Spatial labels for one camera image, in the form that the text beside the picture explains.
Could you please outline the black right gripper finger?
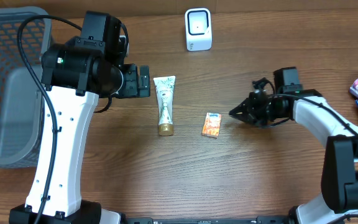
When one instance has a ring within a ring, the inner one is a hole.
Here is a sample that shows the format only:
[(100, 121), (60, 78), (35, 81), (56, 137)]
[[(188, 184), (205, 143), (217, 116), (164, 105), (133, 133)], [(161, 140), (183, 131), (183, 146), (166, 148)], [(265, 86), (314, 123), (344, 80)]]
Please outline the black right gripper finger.
[(259, 120), (252, 114), (234, 114), (232, 115), (234, 119), (242, 121), (244, 123), (255, 125)]
[(229, 116), (247, 116), (250, 114), (250, 99), (246, 98), (234, 109), (230, 110)]

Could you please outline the white cosmetic tube gold cap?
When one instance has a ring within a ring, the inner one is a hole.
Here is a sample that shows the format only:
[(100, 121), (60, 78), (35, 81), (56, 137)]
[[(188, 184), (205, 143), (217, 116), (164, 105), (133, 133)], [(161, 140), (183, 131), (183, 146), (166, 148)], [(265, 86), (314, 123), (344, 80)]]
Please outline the white cosmetic tube gold cap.
[(176, 76), (155, 77), (155, 91), (158, 103), (158, 133), (160, 136), (172, 136), (173, 126), (173, 94)]

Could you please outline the small orange tissue pack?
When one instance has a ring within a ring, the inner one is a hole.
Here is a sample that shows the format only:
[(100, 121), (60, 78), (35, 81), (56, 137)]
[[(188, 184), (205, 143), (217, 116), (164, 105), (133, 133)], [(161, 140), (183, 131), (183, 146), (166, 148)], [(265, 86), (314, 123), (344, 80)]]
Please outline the small orange tissue pack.
[(219, 136), (222, 115), (219, 113), (206, 113), (202, 135), (212, 138)]

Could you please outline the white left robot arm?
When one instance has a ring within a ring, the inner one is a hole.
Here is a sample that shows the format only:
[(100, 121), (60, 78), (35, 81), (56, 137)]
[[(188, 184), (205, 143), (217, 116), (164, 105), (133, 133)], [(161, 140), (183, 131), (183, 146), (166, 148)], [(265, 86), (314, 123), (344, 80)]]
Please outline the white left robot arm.
[(101, 98), (150, 96), (147, 66), (126, 64), (129, 37), (116, 17), (88, 11), (80, 35), (42, 55), (34, 82), (45, 101), (35, 178), (10, 223), (125, 223), (123, 214), (81, 197), (81, 167), (92, 116)]

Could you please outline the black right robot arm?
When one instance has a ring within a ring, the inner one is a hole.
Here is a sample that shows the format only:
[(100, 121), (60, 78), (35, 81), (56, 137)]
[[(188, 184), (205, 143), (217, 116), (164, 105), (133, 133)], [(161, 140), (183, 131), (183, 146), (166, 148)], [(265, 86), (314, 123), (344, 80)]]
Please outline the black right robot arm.
[(344, 223), (358, 218), (358, 126), (341, 116), (315, 89), (306, 90), (296, 67), (273, 72), (252, 83), (253, 91), (229, 115), (258, 128), (292, 120), (325, 148), (321, 193), (287, 216), (257, 217), (257, 223)]

